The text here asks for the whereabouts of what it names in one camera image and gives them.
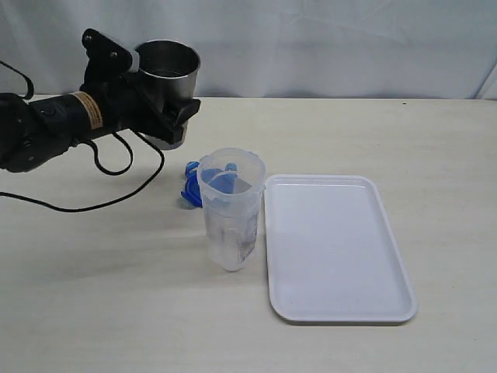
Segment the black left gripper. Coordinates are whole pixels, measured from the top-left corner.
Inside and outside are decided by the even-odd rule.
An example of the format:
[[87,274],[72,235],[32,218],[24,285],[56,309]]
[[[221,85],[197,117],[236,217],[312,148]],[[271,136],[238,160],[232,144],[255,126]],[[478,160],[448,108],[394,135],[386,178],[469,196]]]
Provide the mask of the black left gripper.
[[102,124],[79,135],[80,142],[102,138],[129,129],[148,136],[162,135],[172,140],[200,110],[199,99],[168,100],[160,113],[148,98],[139,73],[125,73],[111,82],[83,83],[80,91],[88,94],[98,107]]

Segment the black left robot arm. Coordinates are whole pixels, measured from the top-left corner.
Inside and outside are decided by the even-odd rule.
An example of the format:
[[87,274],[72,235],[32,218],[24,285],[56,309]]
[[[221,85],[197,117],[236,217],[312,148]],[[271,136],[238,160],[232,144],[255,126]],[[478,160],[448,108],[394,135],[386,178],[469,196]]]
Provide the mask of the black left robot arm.
[[125,129],[174,144],[190,116],[186,102],[170,101],[158,109],[128,77],[84,84],[77,92],[30,103],[3,93],[1,167],[29,172],[71,147]]

